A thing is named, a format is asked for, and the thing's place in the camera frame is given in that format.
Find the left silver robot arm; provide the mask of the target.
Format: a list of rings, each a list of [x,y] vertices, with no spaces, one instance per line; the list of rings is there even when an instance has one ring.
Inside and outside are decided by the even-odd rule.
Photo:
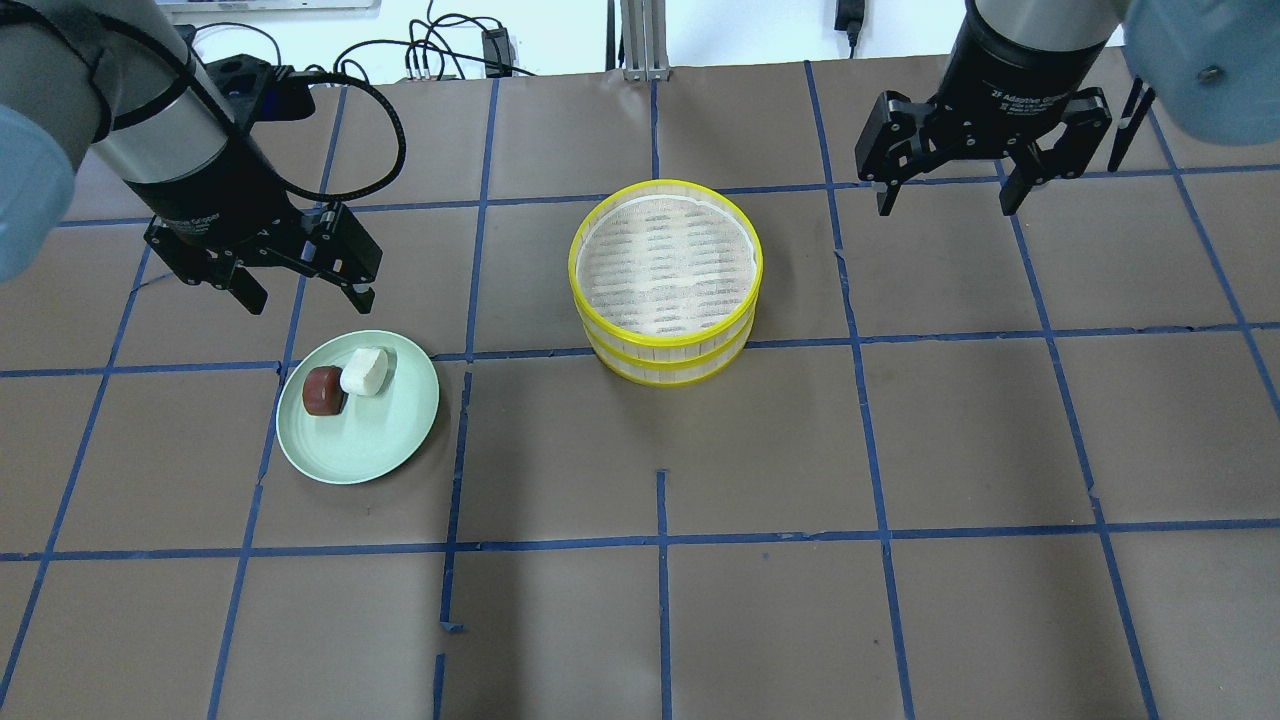
[[[369,187],[305,190],[252,140],[260,122],[310,117],[316,85],[357,88],[387,114],[396,159]],[[371,311],[383,252],[348,201],[396,179],[407,143],[369,82],[248,55],[207,65],[152,1],[5,1],[1,110],[4,279],[64,219],[92,152],[151,211],[145,242],[180,282],[260,314],[252,269],[283,266]]]

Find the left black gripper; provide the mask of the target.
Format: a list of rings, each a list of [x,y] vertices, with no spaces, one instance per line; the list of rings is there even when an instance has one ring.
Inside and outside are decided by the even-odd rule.
[[[143,184],[143,204],[164,228],[200,249],[160,251],[184,284],[210,284],[261,315],[268,291],[241,260],[325,281],[356,313],[370,314],[381,247],[343,202],[301,210],[289,195],[266,160],[211,160],[179,178]]]

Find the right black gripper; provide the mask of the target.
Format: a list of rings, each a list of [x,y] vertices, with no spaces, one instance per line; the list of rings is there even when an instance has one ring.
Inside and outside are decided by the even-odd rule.
[[[891,214],[909,179],[951,161],[1012,159],[998,193],[1005,217],[1033,188],[1084,173],[1112,123],[1103,90],[1083,85],[1103,47],[1042,49],[964,20],[933,95],[882,92],[859,135],[858,177],[874,187],[878,214]]]

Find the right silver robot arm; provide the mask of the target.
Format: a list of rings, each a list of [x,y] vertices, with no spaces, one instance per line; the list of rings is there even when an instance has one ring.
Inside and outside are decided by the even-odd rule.
[[[858,176],[892,211],[910,179],[951,161],[1012,161],[1005,215],[1083,174],[1108,132],[1123,163],[1155,102],[1190,137],[1277,140],[1275,1],[969,1],[934,95],[886,91],[855,146]]]

